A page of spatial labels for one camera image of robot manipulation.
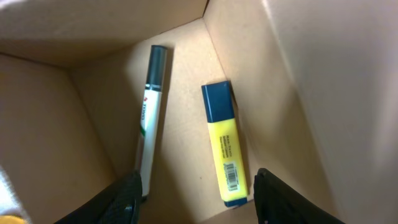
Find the brown cardboard box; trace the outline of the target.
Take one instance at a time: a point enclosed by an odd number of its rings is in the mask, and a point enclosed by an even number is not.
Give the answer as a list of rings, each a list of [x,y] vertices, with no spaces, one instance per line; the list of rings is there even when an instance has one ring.
[[[397,222],[396,1],[2,1],[1,174],[29,223],[133,170],[152,45],[141,223],[257,222],[218,190],[201,86],[223,80],[248,185],[266,168],[345,223]]]

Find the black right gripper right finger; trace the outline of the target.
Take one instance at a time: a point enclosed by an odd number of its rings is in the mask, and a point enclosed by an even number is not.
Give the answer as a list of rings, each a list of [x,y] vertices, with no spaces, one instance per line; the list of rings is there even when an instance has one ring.
[[[254,178],[254,203],[259,223],[343,223],[265,168],[260,168]]]

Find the yellow highlighter blue cap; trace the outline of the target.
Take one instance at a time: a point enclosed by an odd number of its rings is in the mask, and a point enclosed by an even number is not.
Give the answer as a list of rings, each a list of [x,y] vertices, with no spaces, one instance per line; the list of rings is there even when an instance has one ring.
[[[230,82],[201,87],[218,187],[226,207],[248,202],[248,185],[234,114]]]

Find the white black-capped marker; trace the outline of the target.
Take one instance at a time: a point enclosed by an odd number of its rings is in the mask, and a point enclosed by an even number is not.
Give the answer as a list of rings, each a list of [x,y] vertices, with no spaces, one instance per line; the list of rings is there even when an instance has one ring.
[[[143,199],[147,198],[150,191],[150,178],[155,153],[166,62],[167,48],[161,45],[152,45],[139,120],[139,142],[135,165],[135,170],[141,175]]]

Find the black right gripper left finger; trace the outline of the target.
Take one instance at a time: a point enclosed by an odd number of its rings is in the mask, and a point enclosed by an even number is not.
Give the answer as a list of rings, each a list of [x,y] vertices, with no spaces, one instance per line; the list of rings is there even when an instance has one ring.
[[[141,176],[134,171],[115,181],[57,223],[137,224],[141,200]]]

